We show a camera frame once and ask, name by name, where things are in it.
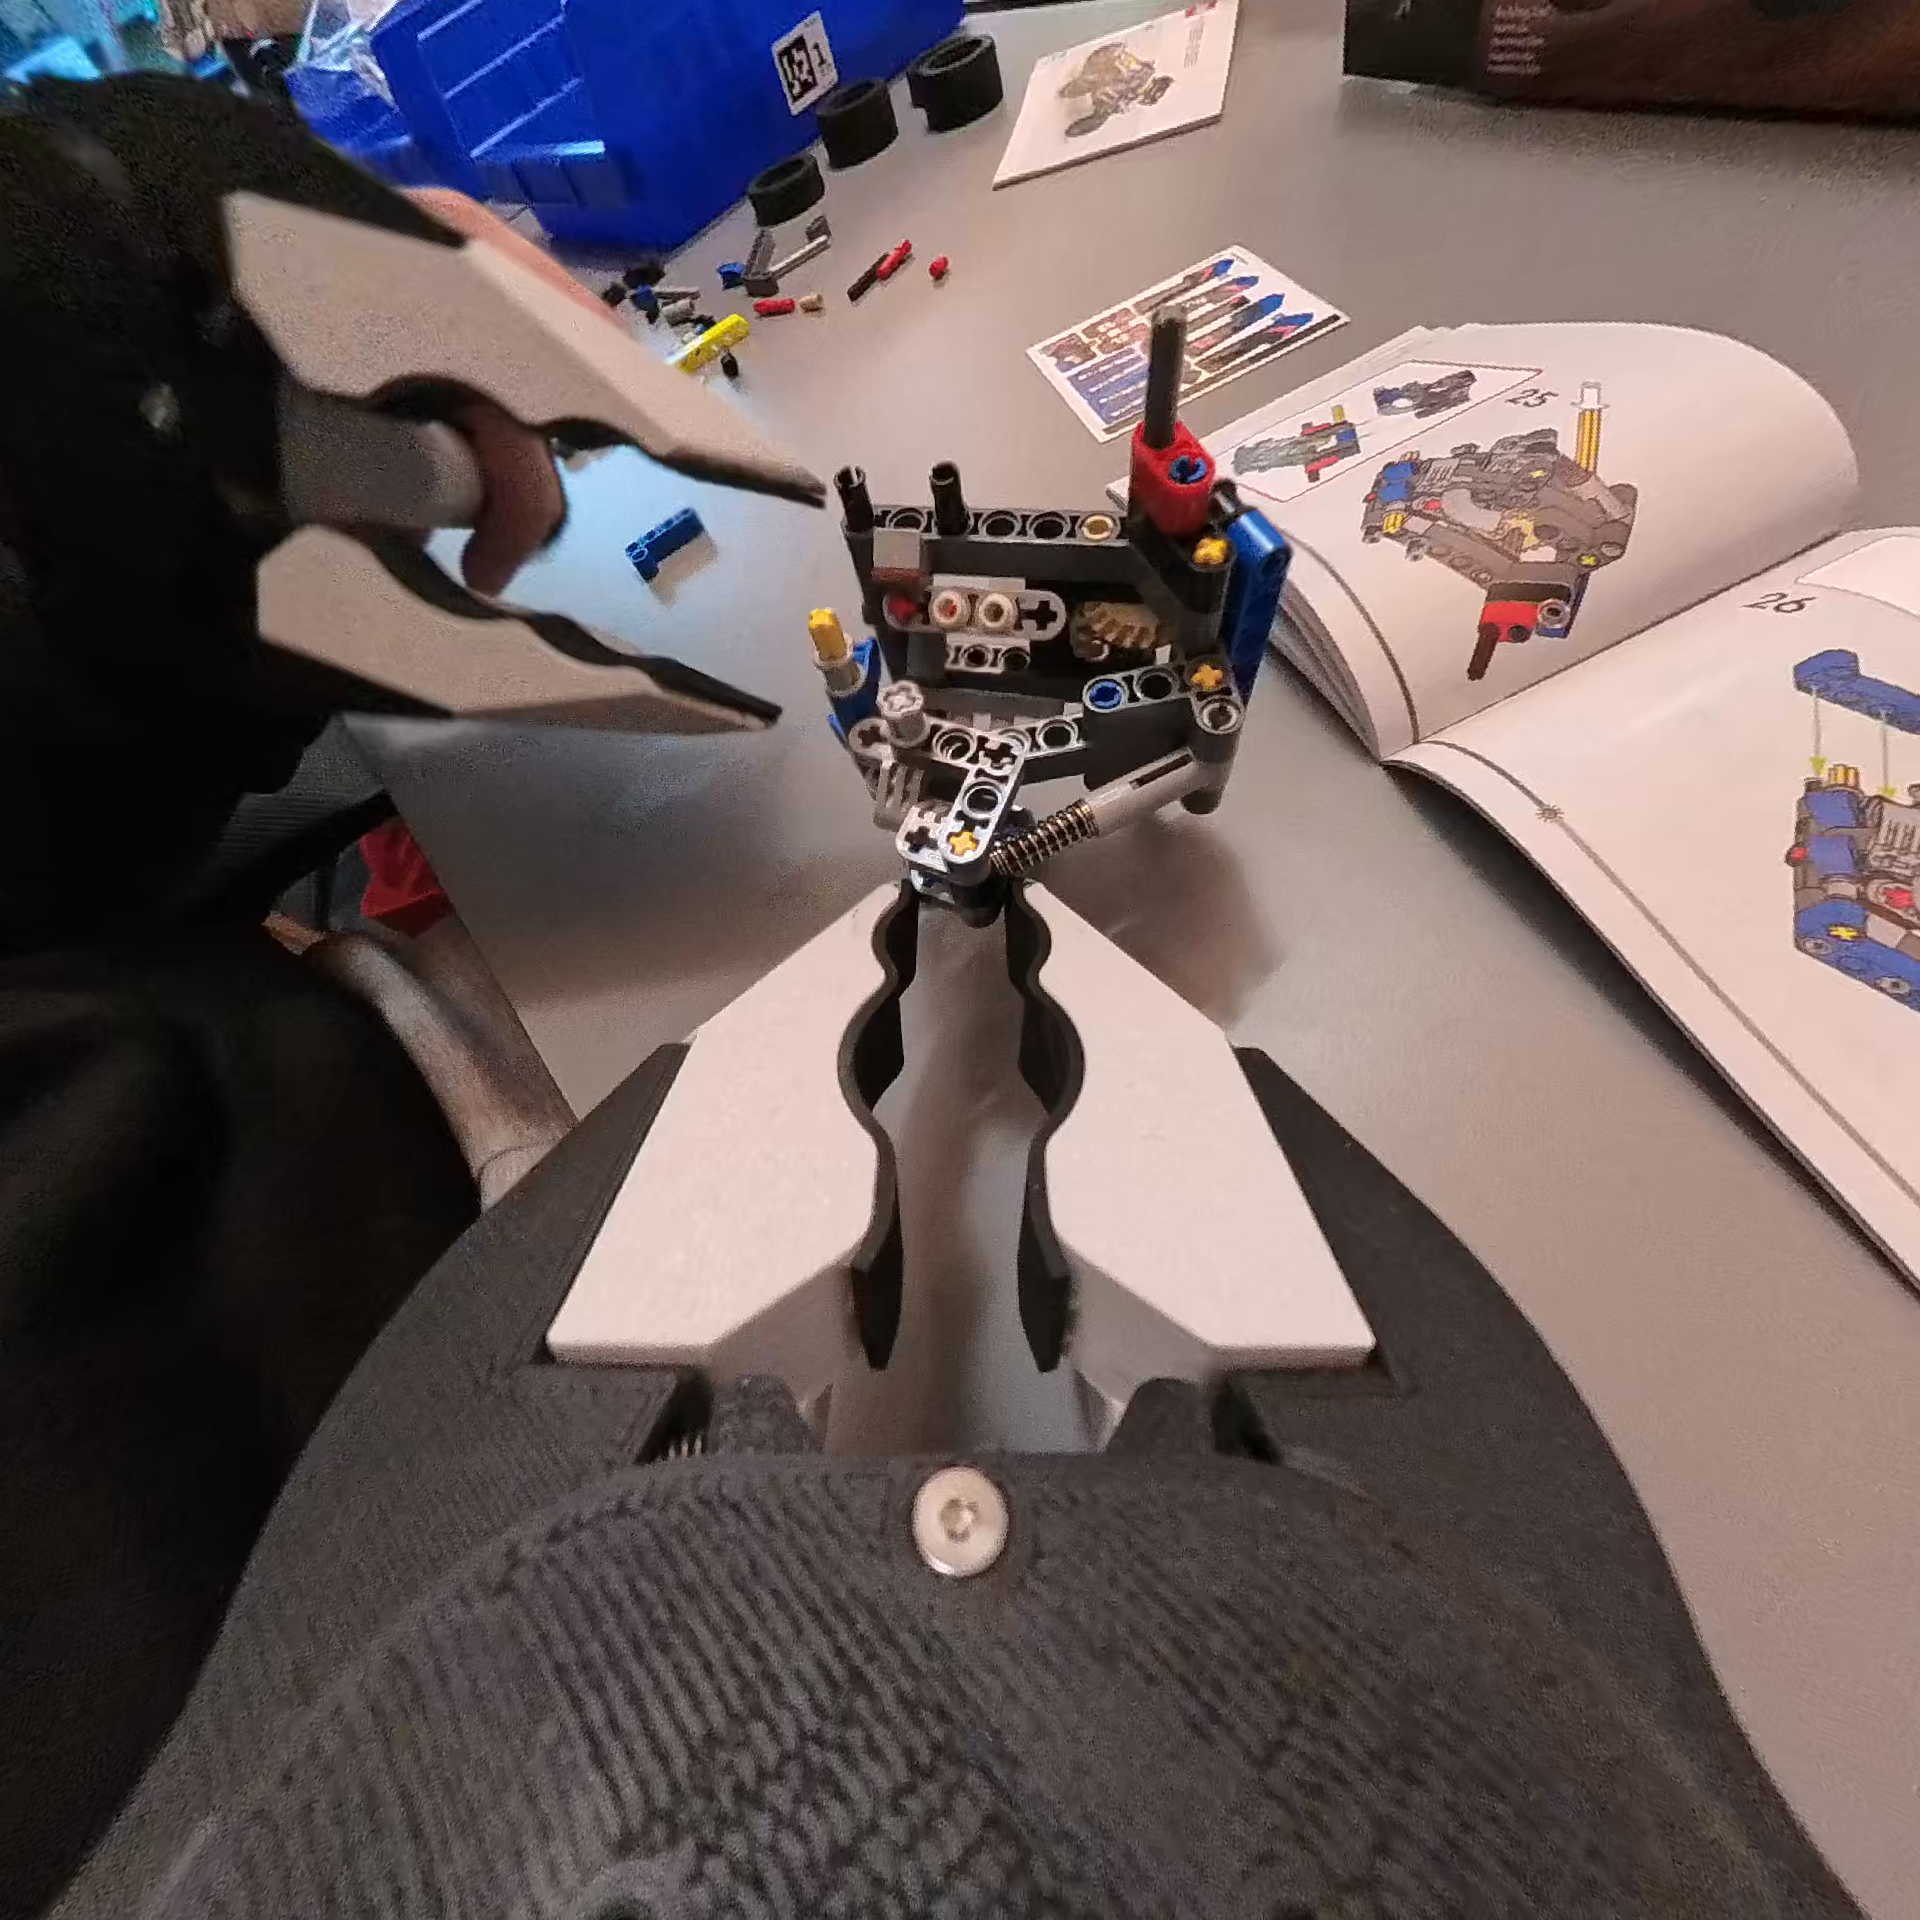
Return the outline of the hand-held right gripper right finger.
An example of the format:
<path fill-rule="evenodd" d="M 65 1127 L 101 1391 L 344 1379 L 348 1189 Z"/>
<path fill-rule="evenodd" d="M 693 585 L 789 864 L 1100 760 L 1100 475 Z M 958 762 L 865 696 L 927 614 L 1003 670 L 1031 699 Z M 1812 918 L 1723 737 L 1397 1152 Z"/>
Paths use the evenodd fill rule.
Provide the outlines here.
<path fill-rule="evenodd" d="M 1156 1381 L 1350 1375 L 1376 1333 L 1225 1031 L 1046 887 L 1003 907 L 1041 1105 L 1016 1302 L 1093 1450 Z"/>

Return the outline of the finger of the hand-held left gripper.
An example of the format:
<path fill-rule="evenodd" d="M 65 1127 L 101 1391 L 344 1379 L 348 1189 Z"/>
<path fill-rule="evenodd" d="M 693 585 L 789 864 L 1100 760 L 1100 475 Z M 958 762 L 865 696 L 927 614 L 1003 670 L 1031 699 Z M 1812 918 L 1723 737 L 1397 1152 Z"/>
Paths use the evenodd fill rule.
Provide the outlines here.
<path fill-rule="evenodd" d="M 332 713 L 633 737 L 759 735 L 776 704 L 564 617 L 473 598 L 400 537 L 304 527 L 255 573 L 277 685 Z"/>
<path fill-rule="evenodd" d="M 223 200 L 230 293 L 279 368 L 289 523 L 473 527 L 476 455 L 430 393 L 476 397 L 572 449 L 627 447 L 709 485 L 825 503 L 825 481 L 727 400 L 489 243 L 436 245 L 321 210 Z"/>

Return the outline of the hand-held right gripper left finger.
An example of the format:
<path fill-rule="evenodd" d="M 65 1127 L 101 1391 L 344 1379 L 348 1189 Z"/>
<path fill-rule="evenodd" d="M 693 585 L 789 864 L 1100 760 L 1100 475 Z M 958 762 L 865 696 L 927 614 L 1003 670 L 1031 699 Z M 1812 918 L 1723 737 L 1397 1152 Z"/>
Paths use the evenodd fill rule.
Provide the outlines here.
<path fill-rule="evenodd" d="M 895 1143 L 918 907 L 883 885 L 662 1053 L 545 1355 L 709 1391 L 776 1381 L 811 1437 L 887 1370 L 903 1318 Z"/>

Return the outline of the partly built lego vehicle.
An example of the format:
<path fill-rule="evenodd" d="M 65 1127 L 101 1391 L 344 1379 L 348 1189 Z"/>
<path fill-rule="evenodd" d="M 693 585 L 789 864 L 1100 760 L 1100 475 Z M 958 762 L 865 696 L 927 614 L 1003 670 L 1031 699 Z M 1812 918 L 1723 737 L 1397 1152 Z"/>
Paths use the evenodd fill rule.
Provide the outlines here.
<path fill-rule="evenodd" d="M 1065 850 L 1225 798 L 1291 551 L 1182 419 L 1187 346 L 1152 319 L 1118 507 L 977 507 L 955 465 L 927 503 L 832 481 L 865 624 L 807 622 L 832 731 L 905 889 L 968 926 Z"/>

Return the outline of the scattered small lego pieces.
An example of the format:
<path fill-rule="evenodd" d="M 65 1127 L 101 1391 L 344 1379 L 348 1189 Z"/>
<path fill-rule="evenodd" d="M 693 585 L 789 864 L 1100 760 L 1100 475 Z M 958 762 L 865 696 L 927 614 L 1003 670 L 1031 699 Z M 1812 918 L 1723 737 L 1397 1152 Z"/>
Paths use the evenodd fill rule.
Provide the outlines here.
<path fill-rule="evenodd" d="M 869 313 L 891 288 L 949 281 L 951 256 L 920 253 L 905 234 L 889 234 L 872 249 L 843 249 L 838 240 L 835 224 L 814 210 L 737 234 L 710 259 L 637 256 L 600 273 L 589 290 L 667 367 L 737 384 L 749 350 L 767 336 L 825 331 L 830 320 Z"/>

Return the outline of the lego sticker sheet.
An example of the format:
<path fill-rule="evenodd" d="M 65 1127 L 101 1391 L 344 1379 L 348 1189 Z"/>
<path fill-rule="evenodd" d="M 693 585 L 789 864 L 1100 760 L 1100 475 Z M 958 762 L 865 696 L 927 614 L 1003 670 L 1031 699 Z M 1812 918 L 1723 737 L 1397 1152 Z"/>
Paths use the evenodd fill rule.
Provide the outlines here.
<path fill-rule="evenodd" d="M 1348 326 L 1331 301 L 1246 248 L 1209 253 L 1125 302 L 1027 350 L 1027 361 L 1094 441 L 1128 440 L 1145 417 L 1155 326 L 1184 323 L 1179 403 L 1214 393 Z"/>

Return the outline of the open lego instruction booklet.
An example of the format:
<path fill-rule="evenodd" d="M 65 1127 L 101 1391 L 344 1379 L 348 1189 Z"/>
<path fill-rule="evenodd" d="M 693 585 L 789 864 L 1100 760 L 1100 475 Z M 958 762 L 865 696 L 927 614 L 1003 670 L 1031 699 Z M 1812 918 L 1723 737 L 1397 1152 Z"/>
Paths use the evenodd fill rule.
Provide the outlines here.
<path fill-rule="evenodd" d="M 1415 327 L 1206 440 L 1291 547 L 1276 646 L 1470 802 L 1908 1280 L 1918 535 L 1692 327 Z"/>

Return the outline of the lego set cardboard box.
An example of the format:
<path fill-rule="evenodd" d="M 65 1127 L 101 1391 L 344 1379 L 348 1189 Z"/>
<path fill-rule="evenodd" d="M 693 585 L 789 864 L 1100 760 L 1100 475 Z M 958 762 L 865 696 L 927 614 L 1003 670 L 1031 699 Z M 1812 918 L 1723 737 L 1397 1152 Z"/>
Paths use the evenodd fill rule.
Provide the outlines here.
<path fill-rule="evenodd" d="M 1487 104 L 1912 126 L 1916 2 L 1348 2 L 1350 79 Z"/>

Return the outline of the person's left hand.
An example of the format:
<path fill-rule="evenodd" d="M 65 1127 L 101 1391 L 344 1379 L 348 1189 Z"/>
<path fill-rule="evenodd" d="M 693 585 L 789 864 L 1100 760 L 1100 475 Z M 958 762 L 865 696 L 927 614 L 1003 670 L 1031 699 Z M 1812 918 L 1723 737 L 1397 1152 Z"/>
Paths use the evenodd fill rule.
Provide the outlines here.
<path fill-rule="evenodd" d="M 480 505 L 462 559 L 463 583 L 500 598 L 520 567 L 558 539 L 566 497 L 550 440 L 489 400 L 467 400 L 454 433 L 469 447 Z"/>

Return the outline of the blue storage bin white tag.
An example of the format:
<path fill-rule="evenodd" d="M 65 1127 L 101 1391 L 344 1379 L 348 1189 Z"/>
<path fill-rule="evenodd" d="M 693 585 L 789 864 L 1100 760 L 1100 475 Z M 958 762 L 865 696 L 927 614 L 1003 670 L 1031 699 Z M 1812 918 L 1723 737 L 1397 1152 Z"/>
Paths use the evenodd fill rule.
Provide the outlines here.
<path fill-rule="evenodd" d="M 569 243 L 676 249 L 889 83 L 959 2 L 415 2 L 369 50 L 433 174 Z"/>

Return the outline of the blue plastic storage bin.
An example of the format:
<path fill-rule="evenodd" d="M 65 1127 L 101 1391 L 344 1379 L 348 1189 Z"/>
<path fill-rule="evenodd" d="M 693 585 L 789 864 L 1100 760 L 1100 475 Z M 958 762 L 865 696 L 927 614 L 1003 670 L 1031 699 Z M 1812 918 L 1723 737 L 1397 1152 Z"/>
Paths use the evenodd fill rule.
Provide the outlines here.
<path fill-rule="evenodd" d="M 300 63 L 286 88 L 304 125 L 364 169 L 400 187 L 443 185 L 400 111 L 357 69 Z"/>

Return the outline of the thin closed instruction leaflet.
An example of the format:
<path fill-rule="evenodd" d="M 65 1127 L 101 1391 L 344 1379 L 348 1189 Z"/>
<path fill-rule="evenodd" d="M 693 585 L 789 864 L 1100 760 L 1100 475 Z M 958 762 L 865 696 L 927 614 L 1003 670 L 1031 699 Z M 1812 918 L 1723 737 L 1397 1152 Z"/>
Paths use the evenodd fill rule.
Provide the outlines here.
<path fill-rule="evenodd" d="M 995 173 L 1005 187 L 1215 125 L 1238 2 L 1197 2 L 1038 59 Z"/>

